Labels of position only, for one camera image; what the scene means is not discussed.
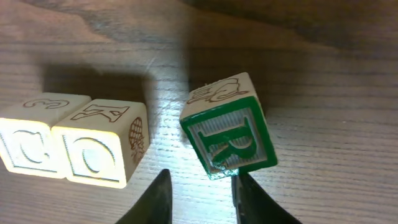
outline striped block face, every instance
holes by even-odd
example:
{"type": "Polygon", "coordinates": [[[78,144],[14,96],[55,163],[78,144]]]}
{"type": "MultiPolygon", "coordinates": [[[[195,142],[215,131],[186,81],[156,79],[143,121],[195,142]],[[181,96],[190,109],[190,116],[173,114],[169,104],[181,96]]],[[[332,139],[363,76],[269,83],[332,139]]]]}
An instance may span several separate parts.
{"type": "Polygon", "coordinates": [[[210,179],[277,164],[264,115],[247,73],[191,92],[180,123],[210,179]],[[190,103],[195,98],[202,100],[190,103]]]}

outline alphabet block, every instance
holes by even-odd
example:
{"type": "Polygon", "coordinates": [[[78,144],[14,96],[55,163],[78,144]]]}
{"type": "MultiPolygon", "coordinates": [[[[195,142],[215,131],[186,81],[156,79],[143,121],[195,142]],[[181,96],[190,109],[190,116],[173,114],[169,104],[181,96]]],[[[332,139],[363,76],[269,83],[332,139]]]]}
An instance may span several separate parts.
{"type": "Polygon", "coordinates": [[[86,103],[89,96],[42,93],[0,112],[0,155],[10,172],[64,178],[51,127],[86,103]]]}
{"type": "Polygon", "coordinates": [[[149,146],[143,103],[93,100],[52,128],[67,179],[124,188],[149,146]]]}
{"type": "Polygon", "coordinates": [[[210,179],[277,164],[264,113],[247,73],[192,91],[180,124],[210,179]]]}

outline wooden surface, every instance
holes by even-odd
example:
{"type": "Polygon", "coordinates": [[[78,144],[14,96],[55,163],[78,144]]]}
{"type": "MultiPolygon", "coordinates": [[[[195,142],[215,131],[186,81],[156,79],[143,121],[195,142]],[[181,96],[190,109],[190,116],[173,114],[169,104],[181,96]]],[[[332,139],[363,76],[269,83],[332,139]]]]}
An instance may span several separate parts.
{"type": "Polygon", "coordinates": [[[0,1],[0,108],[41,91],[147,103],[152,145],[122,190],[7,172],[1,223],[114,223],[163,168],[174,223],[235,223],[178,116],[192,88],[249,72],[279,165],[254,178],[303,223],[398,220],[398,3],[0,1]]]}

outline letter block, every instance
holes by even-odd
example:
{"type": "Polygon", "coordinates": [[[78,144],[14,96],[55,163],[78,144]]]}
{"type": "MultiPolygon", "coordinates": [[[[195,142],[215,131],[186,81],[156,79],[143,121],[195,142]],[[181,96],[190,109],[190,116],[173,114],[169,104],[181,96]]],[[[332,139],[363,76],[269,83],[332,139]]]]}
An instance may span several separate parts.
{"type": "Polygon", "coordinates": [[[143,103],[93,100],[52,128],[67,179],[124,188],[149,146],[143,103]]]}
{"type": "Polygon", "coordinates": [[[86,103],[89,96],[42,93],[0,112],[0,155],[10,172],[64,178],[51,127],[86,103]]]}
{"type": "Polygon", "coordinates": [[[210,179],[277,164],[264,114],[247,73],[192,91],[180,124],[210,179]]]}

